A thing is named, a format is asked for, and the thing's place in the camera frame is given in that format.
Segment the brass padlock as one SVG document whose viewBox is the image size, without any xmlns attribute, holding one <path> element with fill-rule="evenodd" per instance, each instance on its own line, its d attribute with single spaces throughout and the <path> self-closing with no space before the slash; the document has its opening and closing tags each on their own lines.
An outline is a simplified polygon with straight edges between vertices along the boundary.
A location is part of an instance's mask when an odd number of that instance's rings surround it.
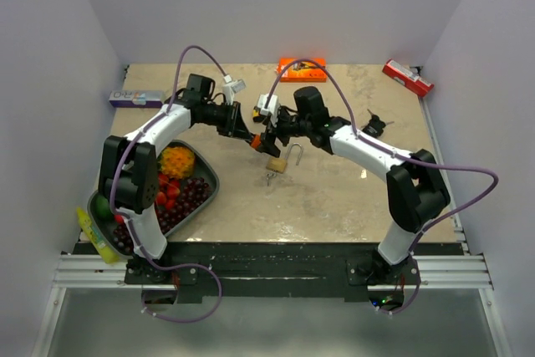
<svg viewBox="0 0 535 357">
<path fill-rule="evenodd" d="M 295 161 L 295 165 L 298 166 L 303 156 L 303 146 L 299 143 L 292 143 L 283 157 L 271 157 L 267 161 L 266 169 L 277 174 L 283 174 L 288 167 L 289 156 L 294 149 L 298 149 L 298 156 Z"/>
</svg>

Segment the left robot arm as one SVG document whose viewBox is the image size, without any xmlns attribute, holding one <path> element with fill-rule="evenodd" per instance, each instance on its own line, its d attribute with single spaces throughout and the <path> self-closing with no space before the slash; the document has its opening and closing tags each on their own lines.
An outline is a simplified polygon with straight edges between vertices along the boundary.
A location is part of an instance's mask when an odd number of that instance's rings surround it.
<svg viewBox="0 0 535 357">
<path fill-rule="evenodd" d="M 223 102 L 211 99 L 215 81 L 191 74 L 186 87 L 173 94 L 140 128 L 125 136 L 109 136 L 104 142 L 98 193 L 114 213 L 126 220 L 134 253 L 146 258 L 143 272 L 153 283 L 165 283 L 173 263 L 164 258 L 167 240 L 157 220 L 154 202 L 159 191 L 158 157 L 181 133 L 195 124 L 209 125 L 229 138 L 254 140 L 242 118 L 235 94 L 246 88 L 241 79 L 223 78 Z"/>
</svg>

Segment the orange padlock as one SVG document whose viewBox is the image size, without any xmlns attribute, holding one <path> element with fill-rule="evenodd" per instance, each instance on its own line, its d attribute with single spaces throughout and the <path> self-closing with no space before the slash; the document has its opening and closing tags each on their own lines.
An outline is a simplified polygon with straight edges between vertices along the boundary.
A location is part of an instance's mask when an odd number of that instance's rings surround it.
<svg viewBox="0 0 535 357">
<path fill-rule="evenodd" d="M 260 135 L 254 135 L 249 141 L 249 145 L 254 149 L 258 150 L 262 147 L 262 138 Z"/>
</svg>

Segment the silver keys of brass padlock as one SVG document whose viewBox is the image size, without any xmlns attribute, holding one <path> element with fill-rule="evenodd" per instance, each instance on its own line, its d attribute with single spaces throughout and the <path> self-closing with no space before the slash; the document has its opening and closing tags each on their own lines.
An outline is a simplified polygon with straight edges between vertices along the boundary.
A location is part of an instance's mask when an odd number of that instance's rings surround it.
<svg viewBox="0 0 535 357">
<path fill-rule="evenodd" d="M 274 178 L 277 176 L 278 174 L 274 171 L 269 171 L 267 174 L 266 174 L 266 183 L 267 183 L 267 186 L 271 186 L 271 183 L 272 181 L 274 180 Z"/>
</svg>

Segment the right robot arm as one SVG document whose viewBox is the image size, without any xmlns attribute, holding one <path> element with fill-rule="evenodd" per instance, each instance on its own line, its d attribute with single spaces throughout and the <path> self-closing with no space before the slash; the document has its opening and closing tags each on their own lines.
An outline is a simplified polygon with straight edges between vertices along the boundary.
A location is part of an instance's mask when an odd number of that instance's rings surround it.
<svg viewBox="0 0 535 357">
<path fill-rule="evenodd" d="M 387 186 L 392 223 L 363 273 L 370 282 L 393 283 L 402 274 L 424 225 L 451 202 L 446 183 L 434 167 L 434 156 L 428 150 L 409 152 L 386 145 L 354 130 L 349 120 L 329 113 L 322 95 L 313 86 L 296 90 L 293 98 L 296 110 L 291 112 L 277 96 L 259 96 L 257 107 L 266 126 L 259 149 L 278 156 L 275 140 L 287 144 L 293 137 L 306 137 L 313 146 L 379 177 Z"/>
</svg>

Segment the black-headed keys of black padlock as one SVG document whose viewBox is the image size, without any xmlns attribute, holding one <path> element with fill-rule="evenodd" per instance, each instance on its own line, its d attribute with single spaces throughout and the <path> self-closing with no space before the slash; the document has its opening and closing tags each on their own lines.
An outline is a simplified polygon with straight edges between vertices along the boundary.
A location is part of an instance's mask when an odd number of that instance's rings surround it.
<svg viewBox="0 0 535 357">
<path fill-rule="evenodd" d="M 375 114 L 370 109 L 367 109 L 367 111 L 370 114 L 369 125 L 377 125 L 380 127 L 386 127 L 387 125 L 393 124 L 393 121 L 388 121 L 388 122 L 383 121 L 377 114 Z"/>
</svg>

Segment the black padlock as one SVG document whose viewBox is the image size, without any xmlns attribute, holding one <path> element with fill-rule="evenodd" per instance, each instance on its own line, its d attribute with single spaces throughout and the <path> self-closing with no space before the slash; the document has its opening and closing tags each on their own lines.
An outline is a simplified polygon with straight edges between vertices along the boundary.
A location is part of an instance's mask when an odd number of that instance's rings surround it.
<svg viewBox="0 0 535 357">
<path fill-rule="evenodd" d="M 379 138 L 383 135 L 385 127 L 369 125 L 369 122 L 361 129 L 363 133 L 373 138 Z"/>
</svg>

